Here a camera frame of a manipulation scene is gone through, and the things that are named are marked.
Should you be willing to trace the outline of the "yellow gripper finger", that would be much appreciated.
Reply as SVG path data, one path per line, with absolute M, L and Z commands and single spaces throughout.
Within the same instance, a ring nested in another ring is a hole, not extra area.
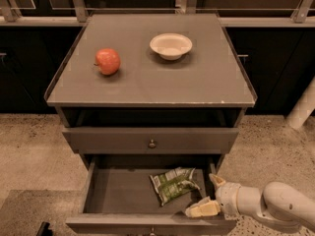
M 209 197 L 205 197 L 185 209 L 185 215 L 191 218 L 215 216 L 220 212 L 221 208 L 218 202 Z
M 223 178 L 216 174 L 210 173 L 209 177 L 215 187 L 215 190 L 217 190 L 219 187 L 223 186 L 226 183 L 226 181 Z

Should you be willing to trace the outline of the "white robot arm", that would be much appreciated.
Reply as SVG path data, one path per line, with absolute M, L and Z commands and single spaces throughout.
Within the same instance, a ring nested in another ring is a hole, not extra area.
M 245 215 L 287 233 L 314 229 L 315 86 L 310 83 L 287 117 L 247 116 L 222 169 L 212 174 L 216 198 L 193 206 L 197 216 Z

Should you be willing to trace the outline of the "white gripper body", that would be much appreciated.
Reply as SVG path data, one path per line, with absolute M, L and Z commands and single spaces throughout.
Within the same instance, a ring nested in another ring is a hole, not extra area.
M 237 195 L 241 185 L 227 182 L 217 188 L 215 195 L 221 211 L 226 215 L 238 215 Z

